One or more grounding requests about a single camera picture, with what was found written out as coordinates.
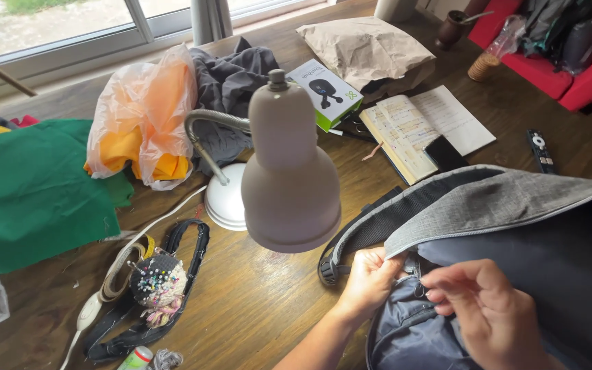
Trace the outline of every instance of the orange plastic bag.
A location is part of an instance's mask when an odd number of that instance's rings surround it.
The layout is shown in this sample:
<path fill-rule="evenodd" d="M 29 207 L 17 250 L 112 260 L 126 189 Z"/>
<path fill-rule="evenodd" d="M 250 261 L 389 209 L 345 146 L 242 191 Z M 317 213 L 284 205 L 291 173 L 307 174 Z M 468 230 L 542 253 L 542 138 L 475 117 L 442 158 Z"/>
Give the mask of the orange plastic bag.
<path fill-rule="evenodd" d="M 137 63 L 115 72 L 97 101 L 84 169 L 113 176 L 132 161 L 136 178 L 170 190 L 191 173 L 193 154 L 184 117 L 198 98 L 186 45 L 166 51 L 158 64 Z"/>

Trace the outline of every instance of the lamp shade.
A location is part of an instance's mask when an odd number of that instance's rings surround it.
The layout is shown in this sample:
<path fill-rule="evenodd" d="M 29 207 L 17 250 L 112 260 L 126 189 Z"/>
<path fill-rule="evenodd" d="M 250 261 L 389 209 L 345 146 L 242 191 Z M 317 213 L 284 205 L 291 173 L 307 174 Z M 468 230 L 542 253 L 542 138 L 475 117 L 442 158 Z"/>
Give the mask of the lamp shade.
<path fill-rule="evenodd" d="M 248 232 L 261 246 L 299 253 L 321 246 L 340 227 L 340 180 L 317 147 L 315 107 L 284 71 L 251 98 L 248 117 L 255 154 L 242 178 Z"/>

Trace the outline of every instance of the glue stick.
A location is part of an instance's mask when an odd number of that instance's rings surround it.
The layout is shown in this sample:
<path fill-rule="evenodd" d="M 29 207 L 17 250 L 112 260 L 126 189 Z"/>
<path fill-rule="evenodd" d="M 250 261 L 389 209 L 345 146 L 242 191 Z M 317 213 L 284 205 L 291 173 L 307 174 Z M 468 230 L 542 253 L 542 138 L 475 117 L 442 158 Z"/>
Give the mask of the glue stick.
<path fill-rule="evenodd" d="M 150 360 L 152 360 L 152 351 L 147 347 L 139 346 L 127 356 L 118 370 L 145 370 Z"/>

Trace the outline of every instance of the earbuds box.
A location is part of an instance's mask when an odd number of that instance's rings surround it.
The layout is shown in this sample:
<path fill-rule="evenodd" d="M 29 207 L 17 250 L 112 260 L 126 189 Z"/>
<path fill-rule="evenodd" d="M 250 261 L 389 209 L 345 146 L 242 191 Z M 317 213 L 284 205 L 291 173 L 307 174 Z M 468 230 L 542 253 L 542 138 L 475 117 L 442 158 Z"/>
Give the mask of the earbuds box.
<path fill-rule="evenodd" d="M 307 91 L 317 109 L 317 125 L 326 132 L 362 103 L 362 94 L 315 59 L 287 73 L 287 81 Z"/>

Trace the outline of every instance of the notebook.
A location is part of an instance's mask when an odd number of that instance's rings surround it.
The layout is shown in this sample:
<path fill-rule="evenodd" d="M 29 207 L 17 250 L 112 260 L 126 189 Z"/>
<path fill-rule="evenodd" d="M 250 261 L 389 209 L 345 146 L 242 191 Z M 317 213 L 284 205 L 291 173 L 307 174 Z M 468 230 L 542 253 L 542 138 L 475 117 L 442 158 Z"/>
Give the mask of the notebook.
<path fill-rule="evenodd" d="M 444 86 L 410 98 L 392 96 L 360 118 L 408 185 L 437 171 L 423 148 L 439 135 L 462 156 L 496 140 Z"/>

